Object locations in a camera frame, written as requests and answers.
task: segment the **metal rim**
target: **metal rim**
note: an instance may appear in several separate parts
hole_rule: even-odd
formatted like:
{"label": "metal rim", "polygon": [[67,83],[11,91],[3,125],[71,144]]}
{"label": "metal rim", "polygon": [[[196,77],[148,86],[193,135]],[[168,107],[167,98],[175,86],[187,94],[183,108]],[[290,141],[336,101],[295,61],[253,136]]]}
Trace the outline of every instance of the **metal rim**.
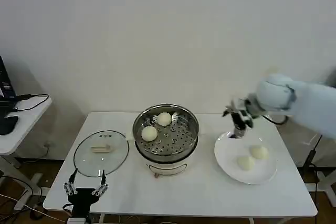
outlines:
{"label": "metal rim", "polygon": [[124,159],[124,160],[120,163],[120,165],[118,165],[114,170],[110,171],[109,173],[106,173],[105,175],[111,174],[111,173],[113,173],[114,171],[118,170],[119,167],[125,162],[126,158],[128,157],[128,153],[129,153],[129,151],[130,151],[130,144],[129,144],[129,142],[126,140],[126,136],[125,136],[124,134],[120,133],[119,131],[114,131],[114,130],[104,130],[104,131],[97,131],[97,132],[94,132],[94,133],[92,133],[91,135],[87,136],[82,142],[80,142],[80,144],[77,146],[77,148],[76,148],[76,150],[75,150],[75,153],[74,153],[74,155],[73,155],[73,156],[74,156],[73,159],[72,159],[72,160],[73,160],[73,165],[74,165],[75,169],[77,169],[77,171],[78,171],[81,175],[86,176],[86,177],[89,177],[89,178],[99,178],[99,177],[101,177],[101,176],[89,176],[89,175],[83,174],[83,173],[78,169],[78,167],[76,166],[76,163],[75,163],[75,156],[76,156],[76,153],[77,153],[78,148],[80,147],[80,145],[81,145],[86,139],[92,137],[93,135],[95,135],[95,134],[97,134],[97,133],[105,132],[105,131],[113,131],[113,132],[119,133],[120,135],[122,135],[122,136],[125,138],[125,141],[127,142],[127,154],[126,154],[125,159]]}
{"label": "metal rim", "polygon": [[[161,126],[157,123],[159,113],[172,115],[172,123]],[[147,143],[141,137],[141,129],[154,126],[159,138]],[[147,160],[157,164],[174,164],[189,157],[194,152],[199,133],[196,116],[188,109],[175,104],[158,104],[141,112],[134,120],[132,128],[135,146]]]}

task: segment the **wire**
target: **wire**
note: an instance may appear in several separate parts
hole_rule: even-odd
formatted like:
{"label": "wire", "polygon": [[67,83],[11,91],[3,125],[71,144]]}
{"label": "wire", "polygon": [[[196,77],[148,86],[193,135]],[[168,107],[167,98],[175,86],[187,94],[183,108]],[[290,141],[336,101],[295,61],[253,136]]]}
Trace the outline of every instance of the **wire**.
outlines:
{"label": "wire", "polygon": [[[12,198],[12,197],[10,197],[10,196],[7,196],[7,195],[0,194],[0,196],[3,196],[3,197],[6,197],[6,198],[8,198],[8,199],[12,199],[12,200],[14,200],[14,201],[16,201],[16,202],[19,202],[17,199],[14,199],[14,198]],[[48,216],[48,217],[51,218],[51,219],[58,220],[58,221],[60,221],[60,222],[64,222],[64,223],[65,223],[65,221],[63,221],[63,220],[60,220],[60,219],[57,219],[57,218],[55,218],[55,217],[53,217],[53,216],[47,215],[47,214],[45,214],[44,212],[38,211],[38,210],[36,210],[36,209],[34,209],[34,208],[32,208],[32,207],[26,205],[26,204],[24,204],[24,205],[25,205],[26,207],[28,207],[30,210],[39,212],[40,214],[45,215],[45,216]]]}
{"label": "wire", "polygon": [[284,119],[282,122],[278,123],[278,122],[275,122],[275,121],[271,120],[270,118],[268,118],[268,117],[265,116],[265,115],[263,115],[263,118],[265,118],[268,122],[271,122],[271,123],[273,123],[273,124],[275,124],[275,125],[284,125],[284,124],[287,123],[287,121],[288,121],[288,119],[289,119],[289,117],[285,115],[285,119]]}
{"label": "wire", "polygon": [[323,135],[320,135],[319,139],[317,140],[317,143],[314,147],[314,150],[316,149],[316,147],[319,145],[320,141],[321,141],[321,138],[323,137]]}
{"label": "wire", "polygon": [[32,187],[31,187],[27,182],[24,182],[23,180],[18,179],[18,178],[14,178],[14,177],[10,177],[10,176],[5,176],[5,175],[1,175],[0,178],[1,178],[1,177],[4,177],[4,178],[11,178],[11,179],[20,181],[20,182],[22,182],[22,183],[25,183],[25,184],[31,189],[31,195],[34,194],[34,190],[32,189]]}
{"label": "wire", "polygon": [[[38,207],[38,206],[42,206],[42,208],[43,208],[43,213],[44,213],[44,214],[48,213],[48,210],[45,209],[45,208],[43,207],[43,203],[42,203],[42,202],[39,202],[39,203],[36,204],[33,208],[36,210],[36,207]],[[29,213],[29,217],[30,217],[31,220],[40,220],[40,219],[42,219],[44,216],[45,216],[45,215],[39,215],[39,214],[35,213],[35,212],[32,211],[32,210],[30,210],[30,213]]]}
{"label": "wire", "polygon": [[[28,190],[24,190],[24,191],[22,192],[22,194],[20,195],[19,199],[20,199],[22,196],[24,196],[27,192],[28,192]],[[3,202],[3,203],[0,205],[0,209],[1,209],[2,207],[4,207],[4,206],[5,206],[7,203],[9,203],[9,202],[13,202],[13,201],[12,201],[11,199],[9,199],[9,200]],[[0,214],[0,215],[3,215],[3,216],[9,216],[9,215],[12,215],[12,213]]]}
{"label": "wire", "polygon": [[40,196],[38,196],[38,202],[42,199],[42,187],[38,186],[40,188]]}
{"label": "wire", "polygon": [[[128,221],[128,220],[130,220],[130,219],[132,219],[133,217],[136,217],[137,219],[138,219],[138,224],[140,224],[140,218],[139,218],[139,216],[137,216],[137,215],[131,215],[131,216],[128,216],[127,217],[127,219],[126,219],[126,221],[125,221],[125,223]],[[118,221],[119,221],[119,224],[121,224],[121,215],[118,215]],[[174,222],[162,222],[162,223],[160,223],[160,224],[164,224],[164,223],[167,223],[167,224],[177,224],[177,223],[174,223]]]}
{"label": "wire", "polygon": [[35,104],[34,106],[30,107],[30,108],[26,108],[26,109],[15,108],[14,111],[32,110],[32,109],[36,108],[37,106],[39,106],[40,104],[42,104],[45,101],[47,101],[48,98],[49,98],[49,95],[48,94],[33,94],[33,95],[31,95],[31,97],[46,97],[46,98],[44,100],[40,101],[39,103]]}
{"label": "wire", "polygon": [[42,158],[46,157],[46,156],[49,154],[49,149],[50,149],[50,148],[48,147],[48,148],[47,148],[47,152],[46,152],[45,154],[43,154],[41,157],[38,157],[37,159],[32,160],[32,161],[25,161],[25,162],[22,162],[21,165],[23,165],[23,164],[27,164],[27,163],[35,163],[35,162],[41,160]]}
{"label": "wire", "polygon": [[73,206],[72,203],[69,203],[69,204],[65,204],[64,206],[62,206],[62,209],[64,210],[64,212],[67,213],[68,216],[71,216],[71,211],[69,209],[66,209],[66,207],[69,207],[69,206]]}
{"label": "wire", "polygon": [[17,220],[18,217],[19,217],[19,215],[15,215],[14,219],[12,220],[12,222],[10,224],[14,224],[14,222]]}
{"label": "wire", "polygon": [[13,213],[13,214],[7,216],[7,217],[4,217],[4,218],[0,219],[0,222],[9,220],[9,219],[12,218],[13,216],[15,216],[15,215],[17,215],[17,214],[21,214],[22,212],[26,212],[26,211],[29,211],[29,209],[23,209],[23,210],[20,210],[20,211],[18,211],[18,212],[15,212],[15,213]]}

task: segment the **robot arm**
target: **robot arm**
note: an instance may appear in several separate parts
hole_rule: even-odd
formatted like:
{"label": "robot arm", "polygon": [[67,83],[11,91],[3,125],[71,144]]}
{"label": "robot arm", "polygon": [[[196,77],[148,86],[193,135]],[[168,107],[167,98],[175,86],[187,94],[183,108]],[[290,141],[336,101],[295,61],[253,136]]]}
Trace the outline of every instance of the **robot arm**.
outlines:
{"label": "robot arm", "polygon": [[77,169],[70,176],[69,182],[64,183],[64,190],[68,195],[68,201],[73,205],[71,217],[67,219],[67,224],[86,224],[91,223],[90,220],[90,208],[91,205],[96,203],[99,198],[108,189],[106,184],[105,171],[103,170],[101,176],[100,186],[97,188],[76,188],[73,184],[75,182],[75,176]]}
{"label": "robot arm", "polygon": [[336,138],[336,89],[320,84],[293,81],[272,74],[261,81],[256,93],[232,101],[223,115],[231,114],[236,128],[253,127],[263,114],[291,116],[296,123],[322,135]]}

